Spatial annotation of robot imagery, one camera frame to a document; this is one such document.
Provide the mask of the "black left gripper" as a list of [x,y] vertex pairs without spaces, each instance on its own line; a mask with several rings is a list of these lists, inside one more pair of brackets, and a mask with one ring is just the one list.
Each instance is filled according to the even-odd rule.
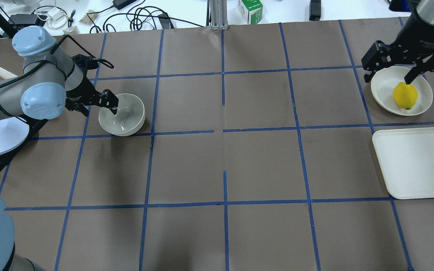
[[110,90],[98,93],[92,82],[87,77],[88,70],[99,67],[94,56],[76,55],[71,57],[73,67],[65,81],[66,103],[69,111],[77,111],[84,116],[89,116],[86,106],[102,108],[104,113],[117,115],[119,98]]

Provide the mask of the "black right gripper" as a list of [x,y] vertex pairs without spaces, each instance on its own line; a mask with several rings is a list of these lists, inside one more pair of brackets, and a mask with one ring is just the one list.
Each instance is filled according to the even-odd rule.
[[381,69],[398,64],[413,64],[404,82],[410,85],[418,76],[434,72],[434,25],[411,14],[396,40],[391,44],[375,41],[361,59],[366,74],[364,81],[370,83]]

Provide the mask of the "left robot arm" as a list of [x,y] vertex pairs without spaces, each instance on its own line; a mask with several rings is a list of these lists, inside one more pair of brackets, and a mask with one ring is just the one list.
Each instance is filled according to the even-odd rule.
[[[61,42],[41,26],[28,26],[15,34],[12,46],[24,59],[23,75],[0,81],[0,121],[26,115],[43,120],[58,118],[64,110],[76,110],[88,115],[87,106],[108,108],[116,114],[118,98],[110,90],[96,91],[86,74],[98,63],[113,65],[88,53],[81,60],[70,57]],[[0,197],[0,271],[12,265],[40,270],[30,260],[15,252],[14,224],[5,214],[5,202]]]

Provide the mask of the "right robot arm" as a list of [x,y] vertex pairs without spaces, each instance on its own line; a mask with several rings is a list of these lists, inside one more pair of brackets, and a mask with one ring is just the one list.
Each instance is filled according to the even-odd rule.
[[369,83],[384,68],[413,65],[404,76],[411,84],[418,76],[434,72],[434,0],[393,0],[390,10],[410,12],[410,17],[391,44],[375,41],[361,62]]

